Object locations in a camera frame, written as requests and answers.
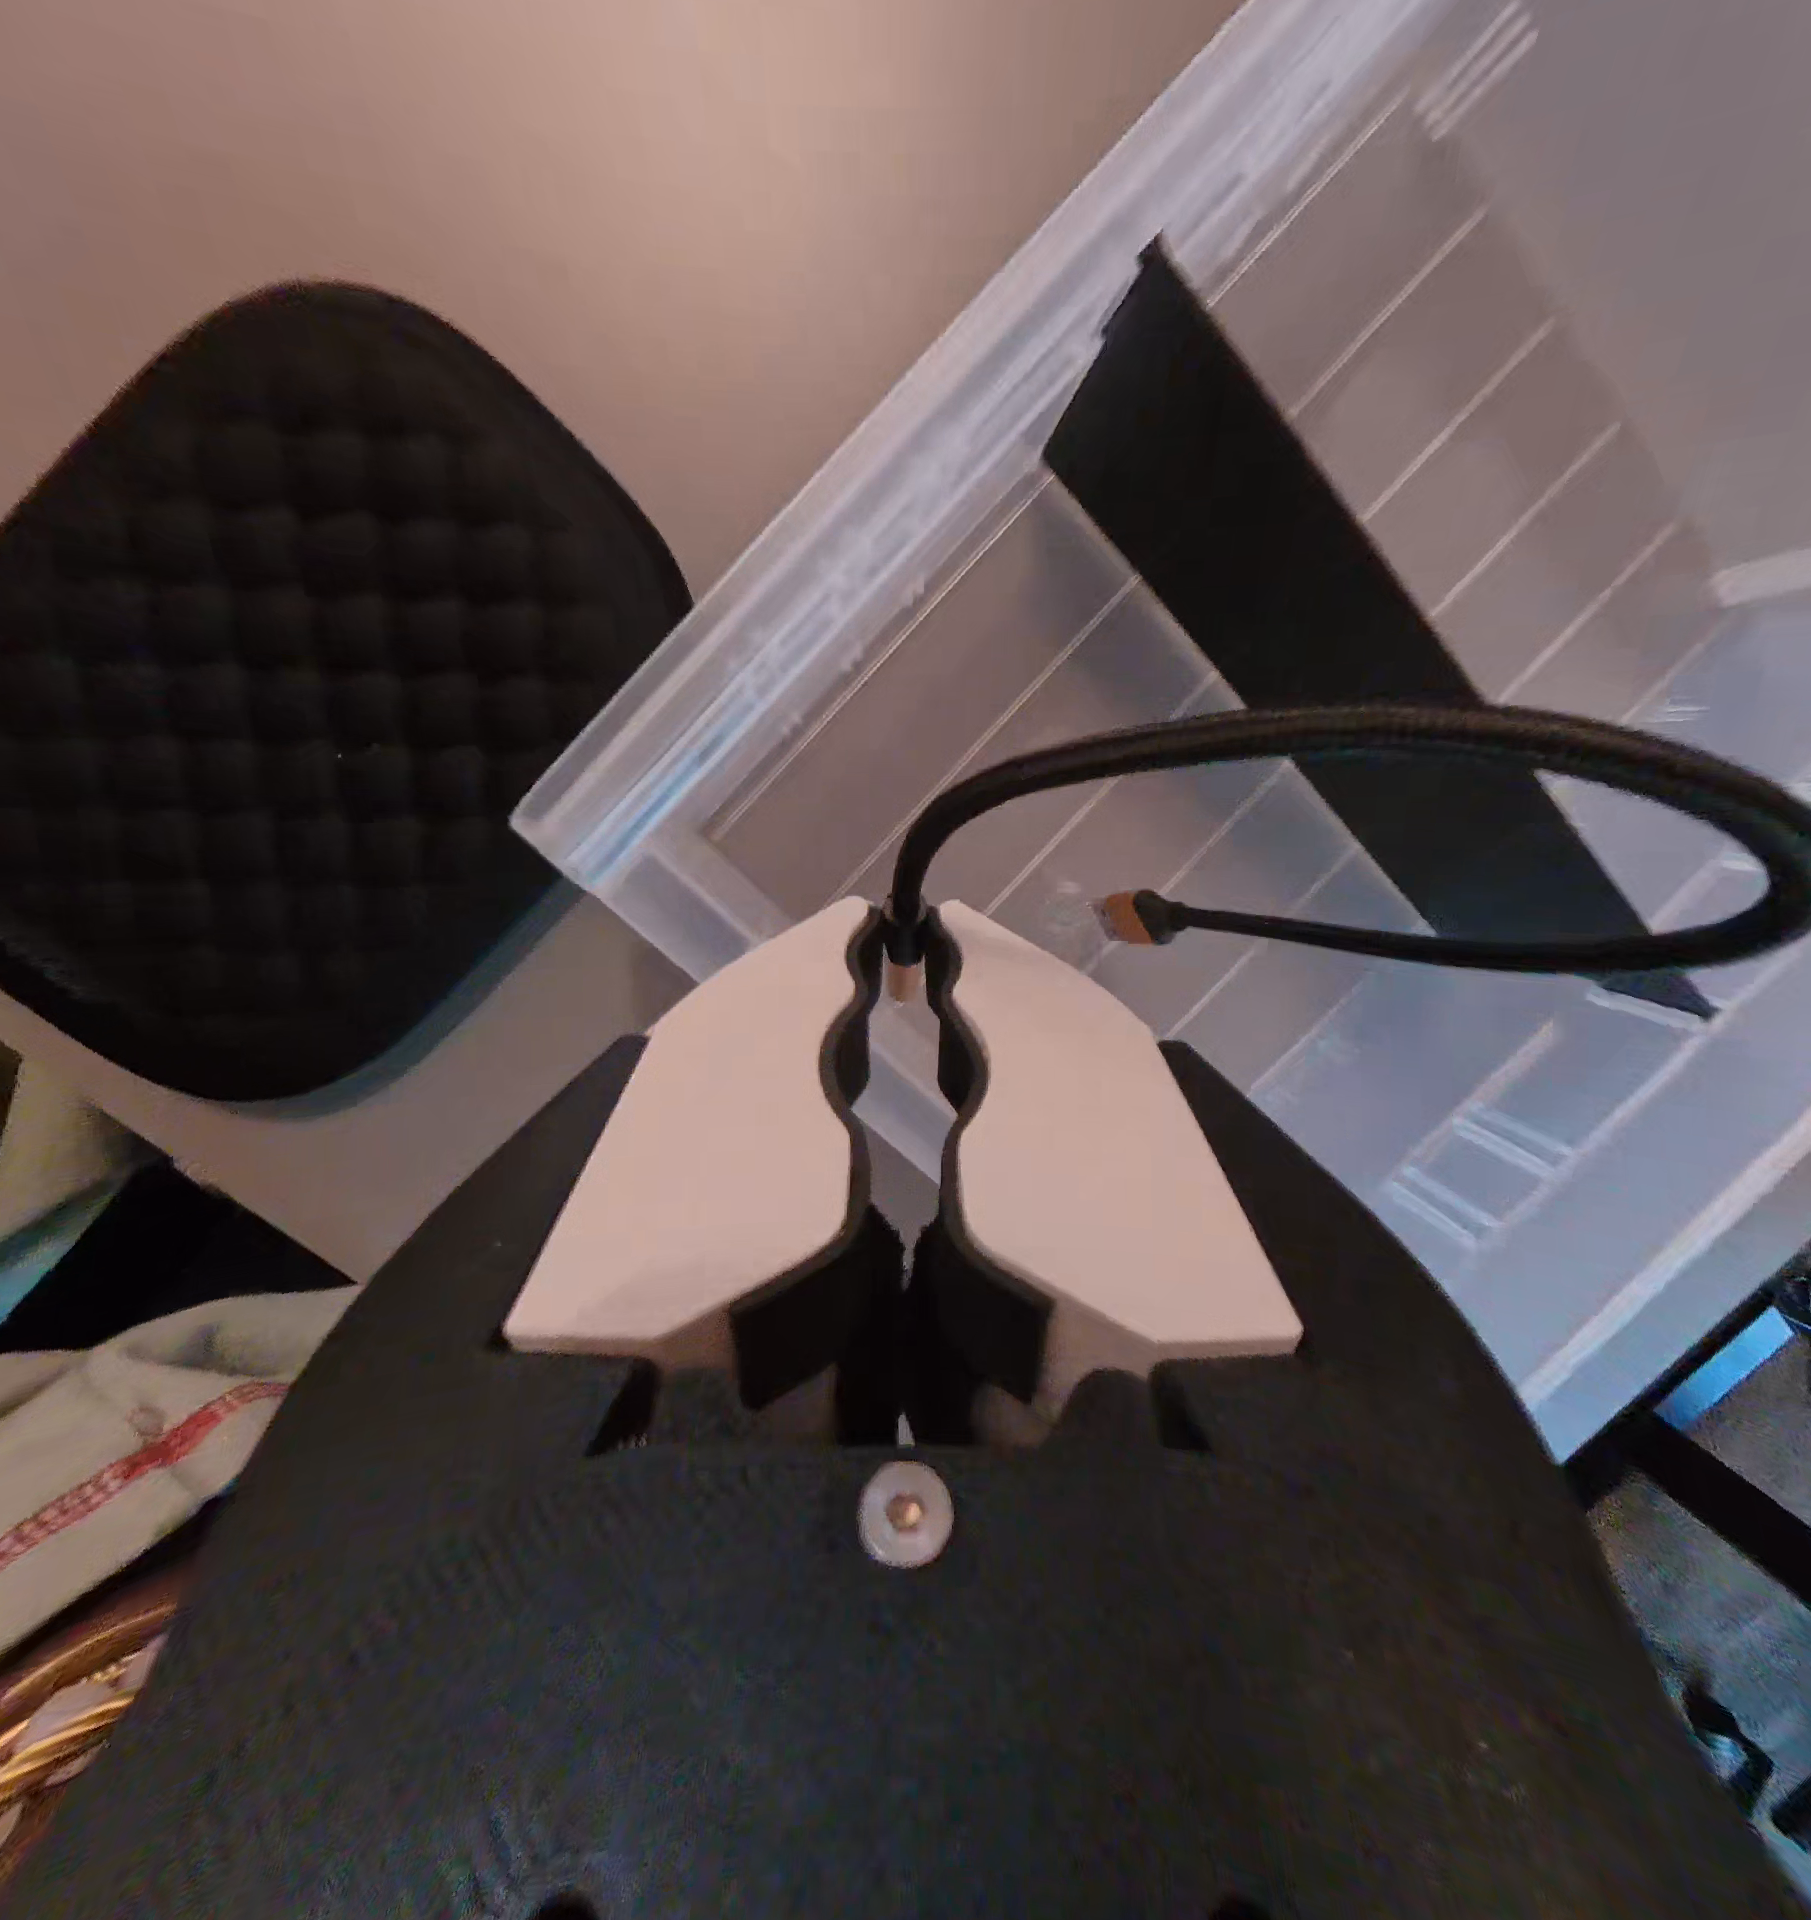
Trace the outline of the clear plastic organizer box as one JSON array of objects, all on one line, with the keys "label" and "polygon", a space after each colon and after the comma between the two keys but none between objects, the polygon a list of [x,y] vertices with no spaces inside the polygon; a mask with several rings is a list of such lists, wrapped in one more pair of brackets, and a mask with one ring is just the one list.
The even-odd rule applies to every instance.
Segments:
[{"label": "clear plastic organizer box", "polygon": [[[1811,803],[1811,7],[1241,7],[524,792],[684,974],[878,910],[1003,759],[1245,714],[1044,468],[1148,239],[1481,703]],[[1435,937],[1297,766],[1022,792],[925,903],[1275,1119],[1573,1455],[1811,1223],[1811,937],[1634,974],[1116,944],[1116,891]],[[1691,815],[1541,779],[1640,933],[1767,891]],[[925,985],[878,974],[855,1119],[939,1180]]]}]

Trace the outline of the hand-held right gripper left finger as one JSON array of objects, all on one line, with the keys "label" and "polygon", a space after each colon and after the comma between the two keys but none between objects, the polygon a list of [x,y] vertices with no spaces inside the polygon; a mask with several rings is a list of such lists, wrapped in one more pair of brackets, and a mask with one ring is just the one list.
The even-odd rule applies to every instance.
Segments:
[{"label": "hand-held right gripper left finger", "polygon": [[844,1359],[900,1279],[855,1119],[878,960],[878,910],[831,900],[650,1021],[506,1349],[732,1373],[741,1412]]}]

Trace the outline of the black quilted pad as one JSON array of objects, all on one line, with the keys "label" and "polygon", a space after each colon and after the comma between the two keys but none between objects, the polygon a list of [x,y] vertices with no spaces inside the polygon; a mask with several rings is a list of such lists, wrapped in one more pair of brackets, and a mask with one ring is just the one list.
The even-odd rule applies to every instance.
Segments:
[{"label": "black quilted pad", "polygon": [[0,993],[195,1097],[381,1067],[542,915],[508,805],[684,613],[473,334],[219,306],[0,521]]}]

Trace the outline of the black usb cable orange plugs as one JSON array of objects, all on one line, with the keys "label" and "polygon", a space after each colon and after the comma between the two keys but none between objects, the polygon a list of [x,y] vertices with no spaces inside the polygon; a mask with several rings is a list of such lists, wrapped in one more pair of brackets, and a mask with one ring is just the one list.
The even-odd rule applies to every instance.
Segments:
[{"label": "black usb cable orange plugs", "polygon": [[1201,766],[1201,763],[1297,763],[1297,759],[1450,759],[1450,763],[1490,763],[1490,766],[1543,766],[1576,777],[1634,803],[1653,803],[1668,815],[1691,815],[1730,843],[1758,870],[1767,891],[1722,915],[1722,924],[1682,924],[1682,933],[1640,933],[1640,937],[1594,937],[1594,944],[1476,944],[1476,937],[1408,937],[1408,933],[1354,933],[1354,924],[1305,924],[1305,915],[1252,915],[1252,910],[1212,910],[1159,891],[1116,891],[1101,910],[1116,915],[1116,944],[1170,944],[1184,933],[1230,933],[1230,937],[1265,937],[1297,947],[1343,947],[1343,956],[1382,956],[1382,960],[1432,960],[1432,971],[1491,971],[1491,974],[1634,974],[1634,971],[1708,971],[1708,960],[1747,960],[1767,947],[1782,947],[1811,937],[1811,803],[1794,786],[1651,734],[1620,724],[1594,724],[1565,714],[1525,714],[1525,703],[1282,703],[1282,714],[1218,714],[1184,724],[1140,724],[1140,731],[1101,731],[1065,734],[1055,748],[1003,759],[951,786],[939,786],[895,851],[895,891],[871,910],[878,956],[885,956],[885,993],[914,1003],[925,985],[932,947],[932,903],[925,881],[951,832],[970,818],[1080,779],[1116,779],[1116,777],[1166,777],[1166,766]]}]

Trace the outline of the person's right forearm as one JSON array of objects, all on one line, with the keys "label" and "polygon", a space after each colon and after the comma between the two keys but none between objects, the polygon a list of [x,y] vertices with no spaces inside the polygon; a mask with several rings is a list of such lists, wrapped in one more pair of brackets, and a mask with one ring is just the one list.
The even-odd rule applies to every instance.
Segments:
[{"label": "person's right forearm", "polygon": [[0,1359],[0,1661],[219,1500],[365,1284]]}]

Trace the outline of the stack of gold bracelets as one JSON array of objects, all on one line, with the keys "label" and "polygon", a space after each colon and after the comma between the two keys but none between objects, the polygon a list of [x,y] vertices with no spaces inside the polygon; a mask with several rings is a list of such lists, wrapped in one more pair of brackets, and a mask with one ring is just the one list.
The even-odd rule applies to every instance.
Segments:
[{"label": "stack of gold bracelets", "polygon": [[137,1605],[0,1678],[0,1877],[48,1830],[53,1797],[125,1724],[176,1627],[176,1594]]}]

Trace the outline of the black divider panel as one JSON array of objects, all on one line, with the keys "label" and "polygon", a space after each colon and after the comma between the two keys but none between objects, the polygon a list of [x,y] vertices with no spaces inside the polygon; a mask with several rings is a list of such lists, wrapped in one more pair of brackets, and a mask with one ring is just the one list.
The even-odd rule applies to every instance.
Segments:
[{"label": "black divider panel", "polygon": [[[1245,714],[1481,703],[1166,239],[1140,249],[1044,468]],[[1640,937],[1535,766],[1313,759],[1297,777],[1435,937]]]}]

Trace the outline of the black table frame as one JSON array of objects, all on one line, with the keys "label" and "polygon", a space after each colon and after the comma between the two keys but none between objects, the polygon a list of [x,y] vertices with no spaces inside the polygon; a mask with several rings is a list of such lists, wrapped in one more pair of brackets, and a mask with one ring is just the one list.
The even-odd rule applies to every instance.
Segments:
[{"label": "black table frame", "polygon": [[1601,1505],[1620,1482],[1651,1482],[1702,1535],[1767,1572],[1811,1611],[1811,1522],[1694,1443],[1694,1419],[1729,1404],[1782,1343],[1811,1349],[1811,1268],[1767,1279],[1691,1359],[1678,1359],[1619,1419],[1601,1419],[1565,1482],[1576,1505]]}]

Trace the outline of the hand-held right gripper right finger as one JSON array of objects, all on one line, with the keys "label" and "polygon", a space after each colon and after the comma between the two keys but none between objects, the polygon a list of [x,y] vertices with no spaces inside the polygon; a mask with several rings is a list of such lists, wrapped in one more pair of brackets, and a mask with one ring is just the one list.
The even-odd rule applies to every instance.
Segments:
[{"label": "hand-held right gripper right finger", "polygon": [[1116,993],[939,903],[925,1003],[951,1104],[925,1302],[970,1379],[1062,1412],[1095,1373],[1297,1349],[1241,1197]]}]

